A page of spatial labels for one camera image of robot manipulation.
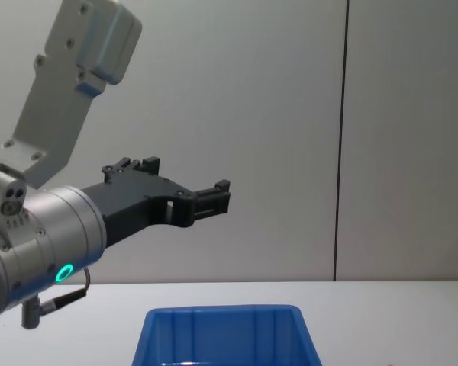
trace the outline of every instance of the blue plastic bin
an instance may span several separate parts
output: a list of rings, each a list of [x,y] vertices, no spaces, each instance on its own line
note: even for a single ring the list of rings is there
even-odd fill
[[[321,366],[300,309],[286,305],[157,309],[133,366]]]

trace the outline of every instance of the white table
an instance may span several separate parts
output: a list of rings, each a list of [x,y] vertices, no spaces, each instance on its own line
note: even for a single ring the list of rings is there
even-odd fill
[[[458,365],[458,282],[97,285],[33,331],[2,314],[0,365],[129,365],[148,310],[242,303],[300,307],[327,366]]]

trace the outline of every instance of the silver cylindrical joint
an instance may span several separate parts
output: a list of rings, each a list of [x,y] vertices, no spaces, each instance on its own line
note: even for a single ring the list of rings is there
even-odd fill
[[[71,187],[26,197],[0,231],[0,313],[96,262],[105,224],[93,202]]]

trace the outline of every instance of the cable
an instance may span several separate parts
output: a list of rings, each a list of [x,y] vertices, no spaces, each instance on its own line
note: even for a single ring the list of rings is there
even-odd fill
[[[46,301],[40,305],[40,315],[45,316],[47,314],[51,314],[52,312],[61,309],[75,301],[82,299],[86,296],[86,292],[90,288],[90,284],[92,282],[92,278],[90,276],[90,270],[88,268],[84,269],[85,272],[85,287],[70,292],[63,296],[54,297],[52,300]]]
[[[91,283],[90,270],[88,268],[85,268],[84,272],[85,272],[85,279],[86,279],[85,291],[88,291],[90,288],[90,283]]]

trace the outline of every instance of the gray wall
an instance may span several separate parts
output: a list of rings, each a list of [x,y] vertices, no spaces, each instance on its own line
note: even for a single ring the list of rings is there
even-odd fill
[[[330,280],[345,1],[130,0],[144,24],[124,81],[94,101],[47,187],[157,155],[192,189],[233,183],[231,212],[109,249],[96,282]],[[58,1],[0,2],[0,143]]]
[[[346,0],[124,3],[144,23],[131,67],[47,187],[157,155],[234,196],[109,249],[95,281],[332,279]],[[58,7],[0,2],[0,143]],[[346,75],[337,279],[458,278],[458,0],[350,0]]]
[[[351,0],[337,279],[458,278],[458,0]]]

